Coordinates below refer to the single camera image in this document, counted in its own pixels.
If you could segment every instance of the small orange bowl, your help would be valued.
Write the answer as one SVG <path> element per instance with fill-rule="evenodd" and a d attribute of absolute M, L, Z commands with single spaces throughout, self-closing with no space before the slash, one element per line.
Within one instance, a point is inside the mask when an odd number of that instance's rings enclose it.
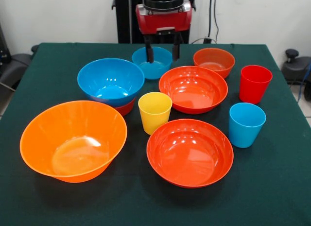
<path fill-rule="evenodd" d="M 223 78 L 228 77 L 234 64 L 234 56 L 226 50 L 206 48 L 197 51 L 193 56 L 194 65 L 212 70 Z"/>

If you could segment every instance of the red bowl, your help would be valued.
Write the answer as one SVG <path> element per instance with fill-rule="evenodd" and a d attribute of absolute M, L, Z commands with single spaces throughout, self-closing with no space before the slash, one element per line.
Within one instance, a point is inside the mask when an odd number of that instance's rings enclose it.
<path fill-rule="evenodd" d="M 162 178 L 192 189 L 222 179 L 232 166 L 233 149 L 215 126 L 179 119 L 153 132 L 147 143 L 147 158 Z"/>
<path fill-rule="evenodd" d="M 235 58 L 231 53 L 217 48 L 205 48 L 197 51 L 193 56 L 193 61 L 195 66 L 212 70 L 223 78 L 228 77 L 235 64 Z"/>
<path fill-rule="evenodd" d="M 171 97 L 174 109 L 188 114 L 208 112 L 228 94 L 228 85 L 219 74 L 196 66 L 171 69 L 160 79 L 159 88 Z"/>
<path fill-rule="evenodd" d="M 125 116 L 132 111 L 134 107 L 135 99 L 136 97 L 130 103 L 120 106 L 120 107 L 116 107 L 114 109 L 117 110 L 122 116 Z"/>

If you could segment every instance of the blue cup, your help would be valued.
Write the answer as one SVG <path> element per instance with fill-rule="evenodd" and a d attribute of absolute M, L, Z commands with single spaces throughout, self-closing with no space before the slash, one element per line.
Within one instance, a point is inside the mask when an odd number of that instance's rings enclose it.
<path fill-rule="evenodd" d="M 266 122 L 264 111 L 250 103 L 233 105 L 229 116 L 229 140 L 239 148 L 250 147 Z"/>

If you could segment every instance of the small blue bowl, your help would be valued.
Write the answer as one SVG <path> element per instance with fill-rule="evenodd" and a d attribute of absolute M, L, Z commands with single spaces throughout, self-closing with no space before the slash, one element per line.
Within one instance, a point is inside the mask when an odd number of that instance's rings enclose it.
<path fill-rule="evenodd" d="M 172 53 L 164 48 L 153 47 L 154 62 L 147 62 L 146 48 L 136 50 L 132 55 L 132 60 L 139 65 L 145 74 L 146 79 L 159 79 L 165 74 L 172 65 Z"/>

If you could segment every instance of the yellow cup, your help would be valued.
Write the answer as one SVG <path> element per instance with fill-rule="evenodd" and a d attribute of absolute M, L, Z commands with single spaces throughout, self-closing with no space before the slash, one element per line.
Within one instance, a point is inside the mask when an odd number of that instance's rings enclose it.
<path fill-rule="evenodd" d="M 161 92 L 150 92 L 139 99 L 142 126 L 148 135 L 169 121 L 172 104 L 170 97 Z"/>

